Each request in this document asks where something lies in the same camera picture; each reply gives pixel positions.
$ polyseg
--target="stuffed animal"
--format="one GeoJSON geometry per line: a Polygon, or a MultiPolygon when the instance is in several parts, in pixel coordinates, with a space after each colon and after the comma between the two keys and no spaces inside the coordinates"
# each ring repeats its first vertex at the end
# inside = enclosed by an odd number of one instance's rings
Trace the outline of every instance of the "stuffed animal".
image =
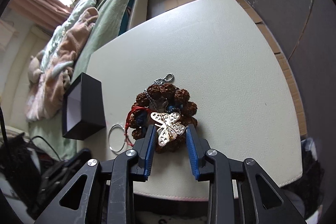
{"type": "Polygon", "coordinates": [[[42,71],[40,70],[41,60],[44,55],[44,50],[41,50],[35,57],[31,56],[31,61],[28,67],[28,79],[31,83],[37,83],[40,79],[42,71]]]}

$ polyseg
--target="brown fleece blanket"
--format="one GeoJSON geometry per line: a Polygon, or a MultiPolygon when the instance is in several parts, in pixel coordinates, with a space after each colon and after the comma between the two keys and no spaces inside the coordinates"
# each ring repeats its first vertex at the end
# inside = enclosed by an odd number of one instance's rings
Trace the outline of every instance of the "brown fleece blanket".
{"type": "Polygon", "coordinates": [[[61,108],[64,92],[70,85],[74,62],[85,46],[97,18],[95,7],[86,9],[64,35],[46,73],[40,76],[38,83],[31,83],[26,104],[26,118],[29,122],[51,118],[61,108]]]}

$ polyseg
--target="triangular cutout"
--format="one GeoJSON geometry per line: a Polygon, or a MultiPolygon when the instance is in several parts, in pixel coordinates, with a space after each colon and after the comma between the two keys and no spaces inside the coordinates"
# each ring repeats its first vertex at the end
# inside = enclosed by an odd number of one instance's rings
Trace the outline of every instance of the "triangular cutout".
{"type": "Polygon", "coordinates": [[[271,209],[278,207],[282,204],[281,199],[273,191],[273,189],[268,185],[261,175],[255,176],[261,196],[261,201],[265,209],[271,209]]]}
{"type": "Polygon", "coordinates": [[[59,201],[59,205],[77,210],[81,202],[84,191],[87,175],[81,175],[73,186],[66,192],[66,194],[59,201]]]}

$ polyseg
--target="gold butterfly brooch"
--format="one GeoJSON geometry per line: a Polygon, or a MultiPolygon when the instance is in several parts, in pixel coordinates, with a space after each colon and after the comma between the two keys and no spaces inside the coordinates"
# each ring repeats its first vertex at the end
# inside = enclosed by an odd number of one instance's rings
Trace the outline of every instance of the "gold butterfly brooch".
{"type": "Polygon", "coordinates": [[[171,114],[152,112],[151,118],[160,123],[155,124],[159,127],[157,130],[159,137],[157,139],[160,146],[165,146],[168,142],[175,140],[177,136],[185,132],[185,126],[178,122],[181,115],[177,112],[171,114]]]}

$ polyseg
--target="black cable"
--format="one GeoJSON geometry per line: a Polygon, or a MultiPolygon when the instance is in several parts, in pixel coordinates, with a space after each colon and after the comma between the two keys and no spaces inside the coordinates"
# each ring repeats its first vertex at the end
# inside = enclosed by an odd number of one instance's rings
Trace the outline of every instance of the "black cable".
{"type": "Polygon", "coordinates": [[[36,138],[40,138],[40,139],[42,139],[42,140],[43,140],[43,141],[44,141],[44,142],[51,148],[51,150],[54,151],[54,153],[55,153],[55,155],[57,156],[57,158],[58,158],[59,160],[61,160],[61,158],[60,158],[59,155],[57,154],[56,150],[53,149],[53,147],[52,147],[52,146],[46,141],[46,139],[43,138],[42,136],[34,136],[33,138],[30,139],[30,141],[28,142],[27,146],[28,146],[30,143],[32,143],[33,140],[36,139],[36,138]]]}
{"type": "Polygon", "coordinates": [[[7,139],[7,134],[6,134],[6,127],[5,127],[5,120],[3,118],[3,113],[2,113],[1,106],[0,106],[0,128],[1,128],[3,142],[5,144],[5,148],[6,148],[9,160],[11,161],[12,160],[12,155],[11,155],[11,152],[9,150],[8,139],[7,139]]]}

